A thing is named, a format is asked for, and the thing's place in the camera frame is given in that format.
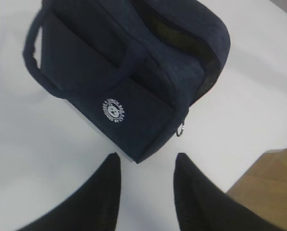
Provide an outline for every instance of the lunch bag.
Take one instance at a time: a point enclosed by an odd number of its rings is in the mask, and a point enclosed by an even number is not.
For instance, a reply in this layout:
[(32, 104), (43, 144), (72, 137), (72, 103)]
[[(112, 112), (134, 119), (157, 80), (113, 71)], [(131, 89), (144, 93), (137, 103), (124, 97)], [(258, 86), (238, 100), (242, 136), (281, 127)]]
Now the lunch bag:
[(139, 163), (181, 135), (189, 107), (213, 87), (229, 49), (225, 24), (196, 0), (44, 0), (23, 55), (47, 92)]

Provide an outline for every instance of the black fabric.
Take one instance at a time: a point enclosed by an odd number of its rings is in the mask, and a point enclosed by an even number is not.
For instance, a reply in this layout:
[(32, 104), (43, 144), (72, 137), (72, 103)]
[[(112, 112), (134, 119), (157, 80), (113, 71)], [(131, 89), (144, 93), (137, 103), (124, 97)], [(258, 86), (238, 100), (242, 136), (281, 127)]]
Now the black fabric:
[(174, 199), (181, 231), (282, 231), (224, 194), (186, 154), (176, 160)]
[[(111, 81), (116, 68), (50, 13), (43, 26), (42, 72), (59, 89), (80, 89)], [(102, 109), (108, 99), (124, 110), (121, 122), (110, 121)], [(132, 79), (92, 98), (68, 99), (110, 140), (138, 161), (167, 125), (173, 110)]]
[[(181, 1), (182, 8), (152, 7), (154, 0), (44, 0), (27, 35), (26, 67), (140, 163), (175, 134), (228, 56), (223, 22), (201, 3)], [(187, 8), (201, 13), (191, 16)]]
[(114, 231), (120, 191), (120, 158), (111, 154), (72, 196), (19, 231)]

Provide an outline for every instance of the bag strap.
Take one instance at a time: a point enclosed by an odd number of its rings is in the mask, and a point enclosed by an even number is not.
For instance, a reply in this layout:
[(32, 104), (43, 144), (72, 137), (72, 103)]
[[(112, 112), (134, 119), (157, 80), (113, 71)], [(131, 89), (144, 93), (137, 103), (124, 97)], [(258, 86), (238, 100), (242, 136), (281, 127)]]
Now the bag strap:
[(130, 78), (135, 73), (136, 69), (143, 64), (145, 59), (149, 56), (149, 51), (139, 42), (132, 40), (126, 50), (125, 56), (117, 71), (111, 76), (110, 80), (106, 81), (106, 86), (100, 89), (93, 90), (61, 90), (54, 85), (38, 68), (37, 60), (34, 58), (35, 41), (39, 33), (42, 23), (51, 9), (53, 8), (53, 0), (43, 4), (43, 7), (34, 18), (29, 32), (26, 37), (23, 57), (26, 68), (31, 76), (44, 87), (44, 89), (51, 95), (62, 98), (91, 98), (102, 95), (113, 90), (117, 85), (126, 79)]

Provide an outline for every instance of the wooden surface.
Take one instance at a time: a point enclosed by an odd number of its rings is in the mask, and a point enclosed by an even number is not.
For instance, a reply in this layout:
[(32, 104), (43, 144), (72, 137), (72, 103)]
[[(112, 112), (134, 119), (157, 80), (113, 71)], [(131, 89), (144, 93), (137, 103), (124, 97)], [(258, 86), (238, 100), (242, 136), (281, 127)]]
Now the wooden surface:
[(263, 154), (228, 195), (287, 230), (287, 149)]

